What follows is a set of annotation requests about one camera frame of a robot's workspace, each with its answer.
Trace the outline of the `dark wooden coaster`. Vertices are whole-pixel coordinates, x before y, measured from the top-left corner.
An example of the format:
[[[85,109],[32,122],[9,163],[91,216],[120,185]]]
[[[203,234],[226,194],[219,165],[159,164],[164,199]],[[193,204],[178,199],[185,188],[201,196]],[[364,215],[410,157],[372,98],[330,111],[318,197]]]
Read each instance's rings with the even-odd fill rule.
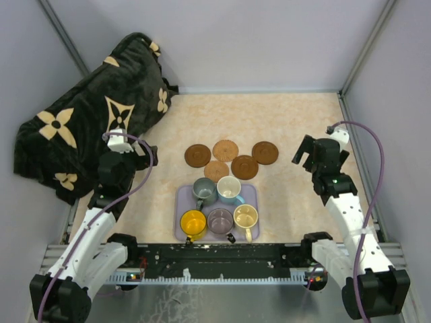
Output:
[[[252,156],[258,164],[270,165],[277,161],[279,150],[271,142],[260,141],[253,146]]]
[[[202,168],[211,160],[211,151],[206,145],[194,144],[185,151],[185,161],[193,168]]]
[[[252,156],[239,155],[233,159],[231,163],[231,171],[233,175],[240,180],[250,180],[257,175],[259,165]]]

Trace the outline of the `woven coaster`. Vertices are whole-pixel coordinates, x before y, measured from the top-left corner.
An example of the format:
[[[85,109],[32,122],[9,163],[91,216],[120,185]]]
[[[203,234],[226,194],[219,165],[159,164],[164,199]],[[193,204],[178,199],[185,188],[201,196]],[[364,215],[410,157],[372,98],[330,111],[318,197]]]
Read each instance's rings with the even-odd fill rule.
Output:
[[[212,149],[214,157],[221,162],[231,162],[239,154],[239,148],[235,142],[231,140],[220,140]]]
[[[229,175],[229,167],[222,161],[210,161],[204,168],[204,175],[217,183],[221,178]]]

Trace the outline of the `light blue mug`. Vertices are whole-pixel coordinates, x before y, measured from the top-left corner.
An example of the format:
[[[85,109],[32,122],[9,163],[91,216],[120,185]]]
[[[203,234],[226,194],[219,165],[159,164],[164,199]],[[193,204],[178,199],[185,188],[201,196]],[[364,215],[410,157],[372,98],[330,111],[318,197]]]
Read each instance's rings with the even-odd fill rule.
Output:
[[[217,183],[219,199],[226,205],[245,204],[245,200],[240,195],[241,189],[240,181],[233,176],[224,176]]]

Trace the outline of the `cream mug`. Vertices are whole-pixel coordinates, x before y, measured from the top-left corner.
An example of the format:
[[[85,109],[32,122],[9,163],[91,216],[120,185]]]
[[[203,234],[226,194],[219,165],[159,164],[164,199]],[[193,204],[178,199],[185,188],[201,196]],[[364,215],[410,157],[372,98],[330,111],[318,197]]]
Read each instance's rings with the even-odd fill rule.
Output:
[[[243,234],[246,241],[251,244],[253,241],[252,228],[256,226],[259,220],[257,210],[252,205],[239,205],[235,208],[233,217],[236,230]]]

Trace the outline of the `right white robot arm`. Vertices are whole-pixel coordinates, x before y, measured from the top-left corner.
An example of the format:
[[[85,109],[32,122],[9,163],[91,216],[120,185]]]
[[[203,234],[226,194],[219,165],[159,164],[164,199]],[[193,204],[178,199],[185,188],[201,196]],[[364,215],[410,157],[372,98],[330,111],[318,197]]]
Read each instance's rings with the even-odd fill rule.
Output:
[[[336,220],[346,248],[342,251],[325,231],[304,235],[301,259],[322,265],[341,289],[344,308],[353,320],[400,314],[410,278],[398,270],[379,246],[360,206],[352,178],[341,171],[349,153],[347,133],[315,139],[304,136],[292,161],[311,174],[313,189]]]

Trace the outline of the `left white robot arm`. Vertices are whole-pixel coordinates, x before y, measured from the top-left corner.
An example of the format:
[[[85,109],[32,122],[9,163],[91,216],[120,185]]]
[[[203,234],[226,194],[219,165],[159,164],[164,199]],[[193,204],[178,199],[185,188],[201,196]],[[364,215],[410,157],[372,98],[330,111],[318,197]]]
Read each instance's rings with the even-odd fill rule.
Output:
[[[44,275],[30,281],[34,317],[38,322],[85,322],[92,302],[107,278],[121,265],[131,267],[140,259],[137,239],[113,234],[102,240],[119,220],[136,172],[158,164],[158,148],[145,141],[134,150],[107,151],[98,163],[98,180],[77,233],[59,259]]]

